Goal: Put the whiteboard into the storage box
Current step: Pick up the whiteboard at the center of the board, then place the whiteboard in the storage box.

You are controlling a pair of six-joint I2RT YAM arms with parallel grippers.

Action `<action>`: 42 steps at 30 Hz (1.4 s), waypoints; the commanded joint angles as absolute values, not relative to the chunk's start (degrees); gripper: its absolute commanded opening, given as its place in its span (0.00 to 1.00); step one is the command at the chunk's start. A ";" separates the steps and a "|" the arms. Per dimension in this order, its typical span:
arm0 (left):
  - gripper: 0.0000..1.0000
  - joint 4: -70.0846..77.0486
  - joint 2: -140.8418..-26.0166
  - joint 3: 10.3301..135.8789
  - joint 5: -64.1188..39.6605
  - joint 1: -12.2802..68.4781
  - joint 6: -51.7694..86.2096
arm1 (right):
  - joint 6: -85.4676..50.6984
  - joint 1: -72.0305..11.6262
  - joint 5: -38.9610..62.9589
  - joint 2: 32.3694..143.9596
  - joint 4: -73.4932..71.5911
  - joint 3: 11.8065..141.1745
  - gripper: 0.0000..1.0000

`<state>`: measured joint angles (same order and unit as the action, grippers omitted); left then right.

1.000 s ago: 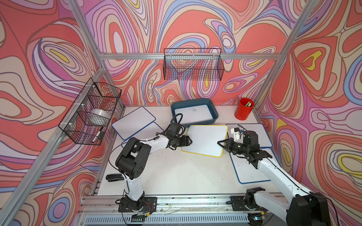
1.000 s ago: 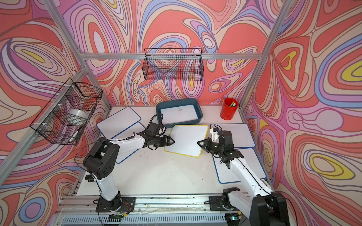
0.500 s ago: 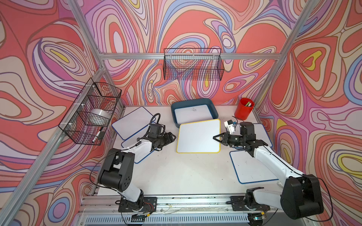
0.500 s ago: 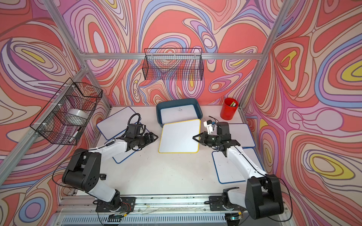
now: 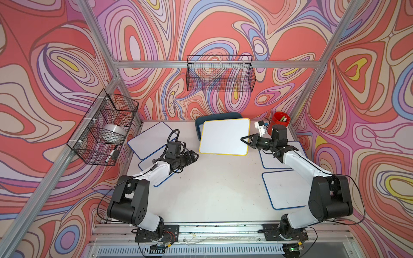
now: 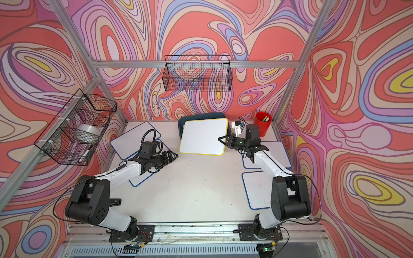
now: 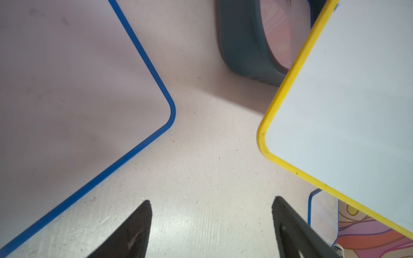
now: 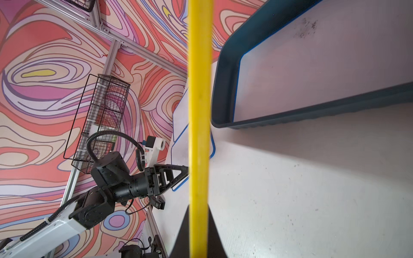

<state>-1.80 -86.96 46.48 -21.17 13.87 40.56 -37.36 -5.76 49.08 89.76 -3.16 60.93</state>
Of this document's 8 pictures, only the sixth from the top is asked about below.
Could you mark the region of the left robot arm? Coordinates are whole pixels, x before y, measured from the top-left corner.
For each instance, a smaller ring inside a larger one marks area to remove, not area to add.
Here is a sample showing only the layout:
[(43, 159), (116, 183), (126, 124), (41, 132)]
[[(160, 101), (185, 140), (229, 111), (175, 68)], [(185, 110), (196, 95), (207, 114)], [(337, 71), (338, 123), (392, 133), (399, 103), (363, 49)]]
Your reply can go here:
[(133, 217), (110, 207), (110, 192), (134, 177), (160, 171), (179, 157), (162, 148), (161, 142), (145, 141), (135, 156), (116, 169), (79, 178), (66, 205), (65, 216), (90, 225), (136, 234), (138, 229)]

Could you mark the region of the yellow-framed whiteboard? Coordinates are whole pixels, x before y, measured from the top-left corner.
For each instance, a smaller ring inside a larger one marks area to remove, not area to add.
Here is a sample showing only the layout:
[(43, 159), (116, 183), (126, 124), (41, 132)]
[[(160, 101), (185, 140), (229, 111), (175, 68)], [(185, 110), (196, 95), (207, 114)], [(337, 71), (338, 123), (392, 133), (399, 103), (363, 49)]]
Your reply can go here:
[(180, 153), (223, 156), (225, 145), (218, 141), (227, 135), (227, 118), (190, 120), (185, 122), (181, 137)]

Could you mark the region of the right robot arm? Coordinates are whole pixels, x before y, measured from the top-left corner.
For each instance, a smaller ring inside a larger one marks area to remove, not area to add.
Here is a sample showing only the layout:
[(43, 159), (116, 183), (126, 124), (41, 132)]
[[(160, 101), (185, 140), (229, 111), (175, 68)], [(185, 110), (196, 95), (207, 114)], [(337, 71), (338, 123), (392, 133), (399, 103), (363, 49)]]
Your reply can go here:
[(299, 219), (311, 213), (310, 197), (304, 175), (297, 175), (272, 156), (261, 143), (258, 125), (237, 120), (231, 123), (233, 133), (219, 137), (218, 141), (249, 158), (272, 180), (270, 208), (256, 215), (257, 229), (273, 229), (288, 219)]

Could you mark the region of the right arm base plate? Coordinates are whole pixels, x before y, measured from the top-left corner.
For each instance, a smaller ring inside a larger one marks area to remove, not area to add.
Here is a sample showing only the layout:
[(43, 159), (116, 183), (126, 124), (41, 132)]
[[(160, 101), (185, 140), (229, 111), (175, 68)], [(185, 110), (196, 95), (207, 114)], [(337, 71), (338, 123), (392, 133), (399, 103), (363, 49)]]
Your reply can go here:
[(263, 229), (257, 223), (238, 224), (238, 228), (233, 231), (238, 234), (241, 241), (275, 241), (283, 240), (279, 227)]

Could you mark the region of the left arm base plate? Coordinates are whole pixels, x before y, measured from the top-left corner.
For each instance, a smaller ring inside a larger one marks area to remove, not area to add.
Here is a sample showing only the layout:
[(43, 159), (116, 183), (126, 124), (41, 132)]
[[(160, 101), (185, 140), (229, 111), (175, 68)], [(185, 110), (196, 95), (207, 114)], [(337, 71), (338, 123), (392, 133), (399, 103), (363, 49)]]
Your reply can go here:
[(152, 242), (154, 230), (155, 225), (144, 224), (135, 225), (132, 227), (132, 229), (127, 229), (125, 232), (117, 230), (106, 230), (106, 233), (110, 235), (109, 241), (111, 243), (147, 244)]

